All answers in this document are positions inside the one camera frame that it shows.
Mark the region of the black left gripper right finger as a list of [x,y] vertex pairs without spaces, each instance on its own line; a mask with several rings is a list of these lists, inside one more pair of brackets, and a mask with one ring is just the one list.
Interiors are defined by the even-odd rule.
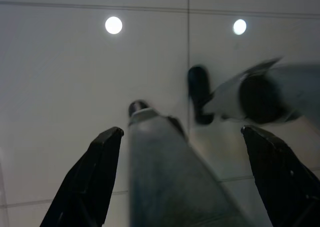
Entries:
[[255,185],[274,227],[320,225],[320,180],[279,137],[242,127]]

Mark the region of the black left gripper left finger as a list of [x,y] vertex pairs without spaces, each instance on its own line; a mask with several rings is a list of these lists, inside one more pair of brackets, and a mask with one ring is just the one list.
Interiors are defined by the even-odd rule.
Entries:
[[112,127],[100,133],[68,171],[42,227],[101,227],[115,185],[124,131]]

